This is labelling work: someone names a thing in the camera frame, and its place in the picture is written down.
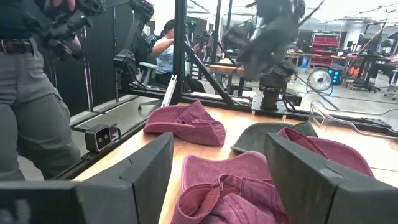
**person sitting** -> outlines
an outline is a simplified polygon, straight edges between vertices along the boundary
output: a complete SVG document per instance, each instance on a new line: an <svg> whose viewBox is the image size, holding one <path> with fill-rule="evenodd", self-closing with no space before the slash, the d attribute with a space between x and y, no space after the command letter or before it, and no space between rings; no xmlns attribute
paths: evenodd
<svg viewBox="0 0 398 224"><path fill-rule="evenodd" d="M139 72L147 70L147 67L139 64L147 61L148 55L152 52L152 48L158 39L160 39L160 37L143 33L138 38L137 47L134 49L133 45L131 45L129 55L124 62L125 72L121 74L121 87L123 89L130 89L131 83L135 80L135 76Z"/></svg>
<svg viewBox="0 0 398 224"><path fill-rule="evenodd" d="M152 49L153 56L156 59L156 76L157 83L168 86L173 75L173 56L174 56L174 20L169 20L164 25L162 34L164 35L160 40L157 40ZM196 44L193 48L194 52L201 51L200 44ZM206 93L205 88L201 82L190 78L188 72L185 71L185 83L192 92Z"/></svg>
<svg viewBox="0 0 398 224"><path fill-rule="evenodd" d="M383 72L383 74L387 75L390 78L390 82L392 80L392 77L394 76L393 70L398 68L398 55L395 55L392 60L389 63L386 64L378 64L375 63L371 66L371 68L368 71L368 75L371 76L369 82L370 83L375 83L377 75L379 73L379 70ZM398 79L398 75L396 75L394 82L396 82Z"/></svg>

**desk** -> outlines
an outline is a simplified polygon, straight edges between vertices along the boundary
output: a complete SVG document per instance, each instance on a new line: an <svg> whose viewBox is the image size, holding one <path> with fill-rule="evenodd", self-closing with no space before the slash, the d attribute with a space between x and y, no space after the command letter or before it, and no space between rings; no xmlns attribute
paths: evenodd
<svg viewBox="0 0 398 224"><path fill-rule="evenodd" d="M371 66L380 61L380 62L390 62L391 59L380 57L380 55L369 55L369 54L360 54L360 57L362 57L362 64L361 67L359 68L358 75L356 79L352 82L353 87L355 88L365 88L368 91L373 91L373 92L378 92L380 91L380 88L376 88L374 85L369 84L369 80L371 78L370 75L368 75L368 70L371 68Z"/></svg>
<svg viewBox="0 0 398 224"><path fill-rule="evenodd" d="M207 159L227 159L234 156L230 147L235 143L241 133L250 125L258 122L281 122L277 118L267 118L265 116L251 116L248 113L222 110L218 108L206 108L211 116L222 122L226 129L226 140L222 147L200 146L185 142L179 138L174 139L174 158L172 173L170 175L169 186L167 188L166 196L164 199L162 213L160 215L161 224L169 224L174 212L175 204L177 203L178 196L182 193L181 190L181 172L182 162L186 155L194 154ZM286 123L297 124L299 121L286 120ZM144 134L142 131L134 135L131 139L127 140L123 145L116 148L109 153L102 160L98 161L95 165L80 174L74 181L83 181L92 177L93 175L115 165L125 157L136 152L142 146L151 142L158 135ZM381 181L388 181L390 184L395 184L398 187L398 172L391 172L385 170L377 170L374 175Z"/></svg>
<svg viewBox="0 0 398 224"><path fill-rule="evenodd" d="M312 57L321 57L321 55L318 55L318 54L294 53L294 52L293 53L286 53L286 56L292 57L292 58L297 58L297 62L296 62L297 70L299 70L299 58L307 56L308 60L307 60L307 66L306 66L306 69L305 69L305 73L310 73Z"/></svg>
<svg viewBox="0 0 398 224"><path fill-rule="evenodd" d="M227 58L221 59L219 63L224 64L232 64L231 61ZM238 88L238 96L242 95L243 88L244 88L244 68L243 67L234 67L234 66L227 66L227 65L210 65L210 71L216 74L222 74L228 76L228 84L227 84L227 92L231 94L231 85L232 85L232 75L239 76L239 88Z"/></svg>
<svg viewBox="0 0 398 224"><path fill-rule="evenodd" d="M351 65L351 62L356 59L356 56L336 56L336 55L332 55L330 57L332 59L332 61L331 61L332 64L335 64L337 60L345 60L346 61L345 65L344 65L343 73L342 73L342 76L341 76L341 81L345 81L347 79L346 75L348 73L348 68Z"/></svg>

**black jacket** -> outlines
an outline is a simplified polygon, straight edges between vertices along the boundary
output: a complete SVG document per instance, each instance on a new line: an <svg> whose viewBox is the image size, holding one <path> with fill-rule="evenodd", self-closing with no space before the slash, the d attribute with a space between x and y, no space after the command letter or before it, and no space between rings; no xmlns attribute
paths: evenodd
<svg viewBox="0 0 398 224"><path fill-rule="evenodd" d="M136 58L136 67L140 68L142 70L147 70L146 67L140 67L139 64L140 62L148 62L150 53L152 52L152 48L154 47L154 44L156 43L156 40L158 40L159 37L155 35L142 35L138 39L138 46L136 51L134 52L134 56Z"/></svg>
<svg viewBox="0 0 398 224"><path fill-rule="evenodd" d="M32 37L26 27L23 0L0 0L0 39L26 39Z"/></svg>

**clear plastic tray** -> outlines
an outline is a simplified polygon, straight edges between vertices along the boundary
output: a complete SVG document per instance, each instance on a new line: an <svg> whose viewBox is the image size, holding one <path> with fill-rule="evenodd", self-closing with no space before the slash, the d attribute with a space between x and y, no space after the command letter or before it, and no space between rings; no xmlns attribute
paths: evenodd
<svg viewBox="0 0 398 224"><path fill-rule="evenodd" d="M395 129L398 109L383 114L355 113L330 110L321 101L314 100L311 102L309 117L320 138L337 141L356 149L368 162L377 179L398 187L398 137L360 131L352 122L334 118L331 114L374 119L378 122L381 120L390 125L391 129Z"/></svg>

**blue shirt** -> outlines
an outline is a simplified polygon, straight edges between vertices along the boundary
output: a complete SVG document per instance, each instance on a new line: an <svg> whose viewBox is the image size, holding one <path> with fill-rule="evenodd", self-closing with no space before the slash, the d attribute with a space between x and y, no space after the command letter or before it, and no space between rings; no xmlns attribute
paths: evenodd
<svg viewBox="0 0 398 224"><path fill-rule="evenodd" d="M162 37L157 40L154 46L165 41L168 41L168 38ZM156 58L156 74L173 73L173 55L174 45L172 44ZM188 69L189 68L185 66L185 75L188 75Z"/></svg>

